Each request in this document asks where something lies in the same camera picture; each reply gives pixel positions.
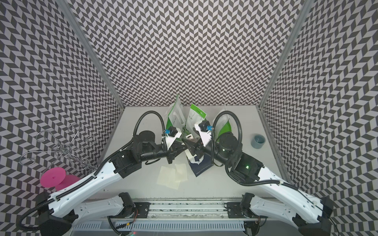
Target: black cable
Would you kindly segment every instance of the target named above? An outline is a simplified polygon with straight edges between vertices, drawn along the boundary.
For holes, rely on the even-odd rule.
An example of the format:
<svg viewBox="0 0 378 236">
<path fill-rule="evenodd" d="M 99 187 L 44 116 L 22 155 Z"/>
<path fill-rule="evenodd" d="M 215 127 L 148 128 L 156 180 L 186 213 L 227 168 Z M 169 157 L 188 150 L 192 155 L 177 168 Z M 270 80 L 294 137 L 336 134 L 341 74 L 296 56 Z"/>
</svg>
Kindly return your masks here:
<svg viewBox="0 0 378 236">
<path fill-rule="evenodd" d="M 148 162 L 148 161 L 146 161 L 144 164 L 145 164 L 145 165 L 151 165 L 151 164 L 154 164 L 155 162 L 157 162 L 157 161 L 159 161 L 159 160 L 160 160 L 160 158 L 157 159 L 157 160 L 155 160 L 155 161 L 153 161 L 153 162 Z"/>
<path fill-rule="evenodd" d="M 138 127 L 139 127 L 139 124 L 141 123 L 142 119 L 143 119 L 146 115 L 148 115 L 148 114 L 155 114 L 155 115 L 157 115 L 157 116 L 159 117 L 160 122 L 161 122 L 161 127 L 163 128 L 161 147 L 162 147 L 163 151 L 167 151 L 167 142 L 166 142 L 166 140 L 163 138 L 163 137 L 165 137 L 165 135 L 166 135 L 166 134 L 165 134 L 165 130 L 166 130 L 166 129 L 165 129 L 164 121 L 163 121 L 163 118 L 161 117 L 161 115 L 160 115 L 159 113 L 157 113 L 156 111 L 146 111 L 145 113 L 143 113 L 143 114 L 139 117 L 138 121 L 136 122 L 135 128 L 134 128 L 133 137 L 136 135 L 136 132 L 137 132 Z"/>
<path fill-rule="evenodd" d="M 264 223 L 262 223 L 262 225 L 260 225 L 260 227 L 263 227 L 263 226 L 265 225 L 265 223 L 266 223 L 266 219 L 267 219 L 267 218 L 265 218 Z"/>
<path fill-rule="evenodd" d="M 222 167 L 223 166 L 223 164 L 217 165 L 217 164 L 215 164 L 215 162 L 213 164 L 216 165 L 216 166 L 218 166 L 218 167 Z"/>
<path fill-rule="evenodd" d="M 307 199 L 308 202 L 310 202 L 312 205 L 314 205 L 314 203 L 308 199 L 301 191 L 298 190 L 298 192 L 305 197 L 305 199 Z M 328 216 L 328 219 L 330 219 L 331 223 L 333 224 L 333 227 L 336 229 L 337 231 L 337 235 L 339 236 L 340 235 L 340 232 L 339 232 L 339 229 L 337 228 L 337 225 L 335 224 L 335 222 L 333 221 L 333 219 L 331 218 L 330 215 L 328 215 L 323 209 L 321 209 L 320 207 L 318 207 L 317 205 L 315 205 L 319 210 L 321 210 L 324 214 L 326 214 Z"/>
<path fill-rule="evenodd" d="M 165 136 L 165 126 L 164 126 L 164 121 L 163 121 L 163 118 L 161 117 L 161 115 L 159 113 L 157 113 L 156 111 L 146 111 L 145 113 L 142 114 L 142 116 L 140 116 L 140 118 L 138 119 L 136 125 L 135 125 L 135 128 L 134 128 L 134 132 L 133 132 L 133 137 L 136 135 L 136 132 L 138 130 L 138 127 L 139 127 L 139 124 L 141 123 L 142 119 L 150 114 L 150 113 L 154 113 L 155 115 L 157 115 L 160 119 L 160 122 L 161 122 L 161 126 L 163 128 L 163 136 Z M 166 140 L 164 138 L 162 138 L 162 143 L 161 143 L 161 146 L 163 148 L 164 151 L 167 151 L 167 143 L 166 143 Z M 133 139 L 131 139 L 127 144 L 125 144 L 122 148 L 122 149 L 125 149 L 127 148 L 130 144 L 132 144 L 133 142 Z M 98 173 L 101 171 L 101 169 L 104 167 L 104 165 L 113 157 L 117 154 L 117 152 L 113 153 L 112 155 L 108 156 L 101 164 L 100 166 L 97 168 L 97 170 L 93 173 L 93 176 L 90 176 L 89 178 L 87 178 L 84 182 L 82 182 L 81 184 L 79 184 L 78 186 L 75 186 L 73 188 L 71 188 L 70 190 L 67 190 L 66 192 L 62 193 L 62 194 L 59 194 L 58 196 L 56 196 L 55 199 L 50 199 L 46 202 L 43 202 L 37 206 L 35 206 L 34 208 L 32 209 L 29 209 L 27 212 L 25 212 L 20 218 L 19 220 L 16 222 L 16 226 L 21 229 L 21 230 L 26 230 L 26 231 L 37 231 L 39 230 L 39 227 L 28 227 L 28 226 L 25 226 L 22 221 L 28 216 L 30 215 L 31 213 L 41 209 L 42 207 L 44 206 L 47 206 L 49 205 L 50 203 L 54 202 L 55 200 L 60 200 L 62 197 L 78 190 L 79 188 L 83 187 L 84 185 L 86 185 L 88 182 L 90 182 L 92 179 L 95 179 L 96 176 L 98 175 Z"/>
<path fill-rule="evenodd" d="M 110 219 L 110 216 L 108 216 L 108 221 L 109 221 L 109 224 L 110 224 L 111 229 L 112 229 L 117 235 L 119 235 L 119 236 L 127 236 L 127 235 L 129 234 L 129 233 L 127 233 L 127 234 L 123 234 L 123 233 L 119 232 L 119 231 L 116 229 L 116 227 L 114 227 L 114 225 L 113 225 L 113 223 L 112 223 L 112 220 Z"/>
<path fill-rule="evenodd" d="M 133 217 L 133 221 L 131 223 L 128 222 L 128 223 L 125 223 L 125 224 L 121 224 L 121 225 L 117 226 L 116 229 L 123 228 L 125 226 L 131 225 L 131 227 L 130 227 L 130 231 L 131 231 L 133 229 L 134 222 L 136 221 L 136 217 L 137 217 L 137 214 L 138 214 L 137 212 L 135 212 L 135 210 L 134 210 L 134 217 Z"/>
<path fill-rule="evenodd" d="M 261 218 L 259 217 L 259 221 L 258 221 L 259 225 L 257 226 L 257 230 L 256 230 L 256 233 L 255 233 L 254 236 L 256 236 L 260 232 L 260 220 L 261 220 Z"/>
<path fill-rule="evenodd" d="M 213 123 L 213 129 L 211 130 L 211 162 L 214 163 L 214 149 L 215 149 L 215 135 L 214 135 L 214 130 L 215 130 L 215 127 L 217 125 L 217 122 L 218 120 L 220 119 L 220 117 L 222 117 L 223 115 L 230 115 L 234 120 L 235 120 L 235 123 L 236 123 L 236 126 L 237 126 L 237 129 L 238 129 L 238 144 L 237 144 L 237 147 L 236 147 L 236 150 L 231 154 L 231 156 L 228 158 L 228 163 L 231 162 L 231 160 L 234 159 L 234 156 L 239 152 L 239 150 L 242 148 L 242 138 L 243 138 L 243 133 L 242 133 L 242 125 L 240 124 L 240 121 L 239 121 L 239 118 L 235 115 L 235 113 L 231 112 L 231 111 L 222 111 L 221 113 L 219 113 L 217 115 L 217 117 L 215 118 L 214 120 L 214 123 Z"/>
</svg>

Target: pink spool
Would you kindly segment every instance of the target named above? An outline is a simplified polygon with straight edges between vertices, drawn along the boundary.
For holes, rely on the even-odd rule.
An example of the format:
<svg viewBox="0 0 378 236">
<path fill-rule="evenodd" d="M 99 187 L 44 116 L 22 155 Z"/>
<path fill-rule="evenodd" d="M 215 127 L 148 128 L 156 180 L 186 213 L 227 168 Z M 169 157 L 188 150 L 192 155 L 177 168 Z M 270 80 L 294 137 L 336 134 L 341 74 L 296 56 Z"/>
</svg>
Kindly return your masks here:
<svg viewBox="0 0 378 236">
<path fill-rule="evenodd" d="M 66 175 L 66 171 L 63 168 L 55 167 L 42 175 L 40 183 L 45 188 L 55 187 L 59 191 L 79 180 L 80 178 L 73 174 Z"/>
<path fill-rule="evenodd" d="M 71 184 L 76 183 L 79 180 L 80 180 L 80 178 L 77 177 L 76 175 L 68 174 L 68 175 L 66 175 L 66 178 L 64 178 L 64 180 L 60 184 L 55 186 L 55 189 L 57 191 L 62 190 L 64 188 L 70 186 Z"/>
</svg>

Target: chevron patterned wall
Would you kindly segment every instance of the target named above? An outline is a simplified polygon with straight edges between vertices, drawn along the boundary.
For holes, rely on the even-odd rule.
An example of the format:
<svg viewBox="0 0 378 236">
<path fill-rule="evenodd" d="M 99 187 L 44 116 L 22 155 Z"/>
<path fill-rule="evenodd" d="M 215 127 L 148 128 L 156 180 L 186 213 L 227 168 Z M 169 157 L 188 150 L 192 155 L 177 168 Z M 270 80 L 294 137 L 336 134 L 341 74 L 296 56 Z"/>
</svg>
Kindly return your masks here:
<svg viewBox="0 0 378 236">
<path fill-rule="evenodd" d="M 303 0 L 68 0 L 126 106 L 258 104 Z"/>
<path fill-rule="evenodd" d="M 97 143 L 76 154 L 96 164 L 121 113 L 53 0 L 1 0 L 0 104 L 0 235 L 36 235 L 16 233 L 16 217 L 46 190 L 39 179 L 54 158 L 40 155 L 23 167 L 20 155 L 53 145 L 37 143 L 37 132 L 48 129 L 66 141 L 73 136 L 68 126 L 79 123 L 74 146 L 85 145 L 89 135 Z M 57 165 L 85 174 L 64 160 Z"/>
<path fill-rule="evenodd" d="M 378 235 L 377 8 L 315 2 L 263 108 L 293 182 L 335 201 L 340 235 Z"/>
</svg>

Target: small gray container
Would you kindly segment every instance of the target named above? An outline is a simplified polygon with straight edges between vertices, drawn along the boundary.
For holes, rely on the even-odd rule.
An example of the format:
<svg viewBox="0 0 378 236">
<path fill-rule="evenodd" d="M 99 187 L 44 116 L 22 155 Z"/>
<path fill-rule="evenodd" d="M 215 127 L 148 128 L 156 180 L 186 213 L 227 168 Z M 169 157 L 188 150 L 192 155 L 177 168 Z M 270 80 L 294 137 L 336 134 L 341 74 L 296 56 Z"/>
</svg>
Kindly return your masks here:
<svg viewBox="0 0 378 236">
<path fill-rule="evenodd" d="M 253 137 L 251 145 L 256 149 L 260 149 L 262 145 L 264 145 L 264 143 L 265 143 L 265 137 L 262 136 L 261 134 L 257 134 Z"/>
</svg>

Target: black corrugated cable sleeve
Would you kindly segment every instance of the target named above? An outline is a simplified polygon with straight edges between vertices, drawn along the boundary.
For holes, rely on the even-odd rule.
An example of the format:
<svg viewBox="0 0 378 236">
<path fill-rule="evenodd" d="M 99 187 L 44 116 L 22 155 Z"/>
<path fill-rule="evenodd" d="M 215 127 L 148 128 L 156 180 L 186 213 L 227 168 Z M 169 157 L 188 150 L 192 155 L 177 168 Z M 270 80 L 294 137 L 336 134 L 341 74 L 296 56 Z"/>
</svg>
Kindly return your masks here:
<svg viewBox="0 0 378 236">
<path fill-rule="evenodd" d="M 114 227 L 113 223 L 112 223 L 112 220 L 110 218 L 110 216 L 108 216 L 108 221 L 109 221 L 109 224 L 110 224 L 110 227 L 112 228 L 112 230 L 118 235 L 118 236 L 127 236 L 129 233 L 127 234 L 123 234 L 121 232 L 119 232 L 116 227 Z"/>
<path fill-rule="evenodd" d="M 154 113 L 155 115 L 157 115 L 157 116 L 159 117 L 160 122 L 161 122 L 161 126 L 162 126 L 162 128 L 163 128 L 163 136 L 165 136 L 165 126 L 164 126 L 163 118 L 162 118 L 161 115 L 160 115 L 159 113 L 157 113 L 156 111 L 146 111 L 145 113 L 142 114 L 142 116 L 138 119 L 138 121 L 137 121 L 137 123 L 136 123 L 136 125 L 135 125 L 133 136 L 136 135 L 136 132 L 137 132 L 138 127 L 139 127 L 139 124 L 141 123 L 142 119 L 143 119 L 146 115 L 148 115 L 148 114 L 150 114 L 150 113 Z M 164 151 L 167 151 L 167 143 L 166 143 L 166 140 L 165 140 L 164 138 L 163 138 L 162 140 L 163 140 L 162 143 L 161 143 L 162 148 L 163 148 Z M 124 148 L 128 147 L 130 144 L 132 144 L 132 142 L 133 142 L 133 139 L 131 139 L 131 140 L 130 140 L 126 145 L 124 145 L 121 149 L 124 149 Z M 97 170 L 93 173 L 93 176 L 90 176 L 88 179 L 86 179 L 84 182 L 82 182 L 82 183 L 79 184 L 78 186 L 75 186 L 75 187 L 73 187 L 72 189 L 67 190 L 66 192 L 64 192 L 64 193 L 62 193 L 62 194 L 60 194 L 60 195 L 58 195 L 58 196 L 56 197 L 56 199 L 57 199 L 57 200 L 61 199 L 62 197 L 64 197 L 64 196 L 66 196 L 66 195 L 68 195 L 68 194 L 70 194 L 70 193 L 76 191 L 77 189 L 83 187 L 83 186 L 86 185 L 88 182 L 90 182 L 92 179 L 94 179 L 94 178 L 98 175 L 98 173 L 101 171 L 101 169 L 104 167 L 104 165 L 106 164 L 106 162 L 108 162 L 108 161 L 110 160 L 110 158 L 112 158 L 114 155 L 116 155 L 116 153 L 113 153 L 112 155 L 108 156 L 108 157 L 107 157 L 107 158 L 106 158 L 106 159 L 100 164 L 100 166 L 97 168 Z M 35 211 L 41 209 L 42 207 L 44 207 L 44 206 L 46 206 L 46 205 L 48 205 L 48 204 L 50 204 L 50 203 L 52 203 L 52 202 L 54 202 L 54 201 L 55 201 L 55 199 L 50 199 L 50 200 L 48 200 L 48 201 L 46 201 L 46 202 L 44 202 L 44 203 L 41 203 L 41 204 L 35 206 L 34 208 L 28 210 L 28 211 L 25 212 L 25 214 L 23 214 L 23 215 L 20 217 L 20 219 L 16 222 L 16 226 L 17 226 L 19 229 L 21 229 L 21 230 L 27 230 L 27 231 L 37 231 L 37 230 L 39 230 L 39 227 L 38 227 L 38 226 L 37 226 L 37 227 L 28 227 L 28 226 L 25 226 L 25 225 L 22 223 L 22 221 L 23 221 L 28 215 L 30 215 L 31 213 L 33 213 L 33 212 L 35 212 Z"/>
<path fill-rule="evenodd" d="M 214 160 L 214 149 L 215 149 L 215 136 L 214 136 L 214 130 L 215 130 L 215 126 L 217 125 L 217 122 L 218 122 L 218 119 L 223 116 L 223 115 L 230 115 L 234 120 L 235 120 L 235 123 L 236 123 L 236 126 L 237 126 L 237 129 L 238 129 L 238 145 L 237 145 L 237 148 L 236 150 L 232 153 L 232 155 L 230 156 L 230 158 L 227 160 L 226 164 L 225 164 L 225 170 L 226 170 L 226 173 L 227 175 L 235 182 L 237 182 L 238 184 L 242 185 L 242 186 L 258 186 L 258 185 L 264 185 L 264 184 L 280 184 L 280 185 L 283 185 L 285 187 L 288 187 L 288 188 L 292 188 L 294 190 L 298 190 L 298 187 L 292 185 L 292 184 L 288 184 L 286 182 L 280 182 L 279 180 L 262 180 L 262 181 L 255 181 L 253 183 L 245 183 L 245 179 L 243 178 L 243 176 L 241 175 L 238 175 L 237 173 L 230 173 L 230 171 L 228 170 L 229 169 L 229 165 L 231 163 L 231 161 L 236 158 L 235 155 L 237 155 L 239 153 L 239 150 L 241 148 L 241 145 L 242 145 L 242 137 L 243 137 L 243 134 L 242 134 L 242 126 L 240 124 L 240 121 L 238 119 L 238 117 L 231 111 L 222 111 L 221 113 L 219 113 L 217 115 L 217 117 L 215 118 L 214 120 L 214 123 L 213 123 L 213 129 L 211 131 L 211 161 Z"/>
<path fill-rule="evenodd" d="M 164 121 L 163 121 L 163 118 L 161 117 L 161 115 L 159 113 L 157 113 L 156 111 L 146 111 L 145 113 L 143 113 L 140 118 L 138 119 L 138 121 L 136 122 L 136 125 L 135 125 L 135 128 L 134 128 L 134 133 L 133 133 L 133 137 L 136 135 L 136 131 L 138 130 L 138 127 L 139 127 L 139 124 L 141 123 L 142 119 L 148 115 L 148 114 L 155 114 L 159 117 L 160 119 L 160 122 L 161 122 L 161 127 L 163 128 L 163 134 L 162 134 L 162 137 L 165 137 L 165 125 L 164 125 Z M 161 147 L 163 149 L 163 151 L 167 151 L 167 142 L 164 138 L 162 138 L 162 142 L 161 142 Z"/>
<path fill-rule="evenodd" d="M 238 130 L 238 138 L 237 138 L 237 147 L 236 147 L 236 150 L 232 153 L 232 155 L 230 156 L 230 158 L 228 159 L 227 162 L 230 162 L 234 158 L 234 156 L 238 153 L 238 150 L 240 150 L 241 147 L 242 147 L 243 133 L 242 133 L 242 125 L 240 124 L 239 118 L 235 115 L 235 113 L 233 113 L 231 111 L 222 111 L 215 118 L 214 123 L 213 123 L 213 129 L 211 130 L 211 162 L 212 163 L 214 162 L 214 149 L 215 149 L 214 130 L 215 130 L 215 126 L 217 125 L 218 120 L 223 115 L 230 115 L 235 120 L 235 123 L 236 123 L 236 126 L 237 126 L 237 130 Z"/>
</svg>

